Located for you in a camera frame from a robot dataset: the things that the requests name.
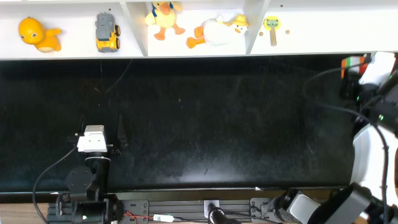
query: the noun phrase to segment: toy handle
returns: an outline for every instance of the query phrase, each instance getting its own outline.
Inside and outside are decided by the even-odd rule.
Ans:
[[[271,28],[269,31],[269,35],[271,36],[271,46],[275,47],[276,46],[276,32],[275,28]]]

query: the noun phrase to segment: plush duck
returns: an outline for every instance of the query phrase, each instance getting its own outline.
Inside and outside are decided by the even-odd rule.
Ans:
[[[185,29],[180,28],[177,24],[177,15],[174,9],[178,12],[182,10],[182,6],[179,2],[153,2],[152,12],[148,14],[145,19],[146,24],[153,25],[157,24],[160,26],[160,32],[155,34],[155,38],[158,40],[165,39],[166,29],[173,28],[175,34],[180,35],[185,32]]]
[[[57,39],[57,34],[61,33],[60,29],[46,30],[39,21],[28,17],[21,21],[18,31],[22,41],[34,45],[43,53],[61,50],[60,42]]]
[[[195,37],[187,39],[190,49],[198,44],[209,44],[211,46],[230,44],[239,40],[248,30],[249,24],[244,15],[238,15],[231,23],[224,22],[222,16],[217,19],[206,21],[203,26],[195,29]]]

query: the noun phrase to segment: yellow hat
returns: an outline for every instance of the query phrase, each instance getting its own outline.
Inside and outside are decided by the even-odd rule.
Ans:
[[[246,22],[246,16],[242,14],[236,16],[236,19],[232,21],[232,24],[236,24],[238,26],[249,26],[248,22]]]

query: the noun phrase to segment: black tabletop surface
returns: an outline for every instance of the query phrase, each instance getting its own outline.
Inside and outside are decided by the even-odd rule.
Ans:
[[[67,136],[119,115],[130,150],[113,156],[109,190],[348,185],[351,116],[317,108],[301,94],[316,72],[345,55],[0,62],[0,192],[28,192],[71,148]],[[338,99],[340,74],[312,85]],[[38,191],[64,190],[74,152]]]

